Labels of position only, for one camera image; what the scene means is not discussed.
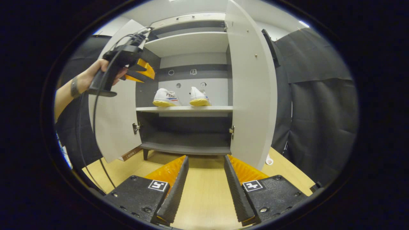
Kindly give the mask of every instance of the shoe sole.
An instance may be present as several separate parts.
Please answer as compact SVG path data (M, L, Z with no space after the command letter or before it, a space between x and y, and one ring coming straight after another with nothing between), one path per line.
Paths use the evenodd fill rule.
M210 106L209 101L205 98L191 100L190 104L193 106Z
M167 102L167 101L153 101L152 104L158 106L158 107L170 107L170 106L176 106L173 103Z

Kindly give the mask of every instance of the wooden table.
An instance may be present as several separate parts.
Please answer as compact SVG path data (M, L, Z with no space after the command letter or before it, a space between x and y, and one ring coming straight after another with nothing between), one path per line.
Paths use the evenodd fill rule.
M269 155L274 163L264 164L263 173L268 176L282 175L305 195L312 194L310 187L315 183L308 176L273 148L270 148ZM144 160L141 150L125 162L114 160L107 164L104 158L102 162L113 183L119 185L131 175L146 176L180 156L180 154L149 151L148 159ZM242 227L237 221L223 164L223 156L189 155L189 172L172 227L187 230L231 230ZM114 189L99 160L88 165L88 169L105 192L108 193Z

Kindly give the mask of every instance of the black curtain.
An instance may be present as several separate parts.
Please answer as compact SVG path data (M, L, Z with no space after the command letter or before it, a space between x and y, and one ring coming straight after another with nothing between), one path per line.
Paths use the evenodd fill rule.
M309 28L282 37L274 42L274 49L280 67L276 69L279 106L272 147L281 152L288 135L284 156L325 186L342 170L357 133L358 102L352 76L334 47ZM285 119L288 89L292 100L289 131Z
M67 61L67 64L62 70L60 76L61 85L64 85L92 65L98 59L99 54L102 52L102 49L110 38L110 36L91 36L82 43ZM94 187L93 183L90 184L88 177L82 172L82 168L84 168L85 165L78 149L75 134L76 119L79 113L81 114L81 121L78 121L78 123L81 122L81 129L79 130L77 127L77 134L78 132L81 132L81 139L79 139L78 142L81 144L85 163L89 165L102 158L102 154L97 146L91 128L88 112L88 94L85 92L82 97L81 107L80 97L78 97L64 109L56 123L56 131L61 144L67 149L68 157L70 158L74 170L82 175L82 178L86 180L88 185Z

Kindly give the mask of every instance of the ceiling light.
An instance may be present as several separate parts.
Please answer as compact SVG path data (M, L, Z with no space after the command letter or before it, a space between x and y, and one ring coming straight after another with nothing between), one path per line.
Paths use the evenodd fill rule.
M305 27L310 28L310 26L307 25L307 24L305 24L305 22L303 22L303 21L298 21L298 22L301 23L301 24L303 24Z

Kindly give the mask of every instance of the screw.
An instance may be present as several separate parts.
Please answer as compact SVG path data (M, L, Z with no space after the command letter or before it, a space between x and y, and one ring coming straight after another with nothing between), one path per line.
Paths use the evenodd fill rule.
M144 212L151 213L152 210L150 208L148 208L148 207L144 207Z

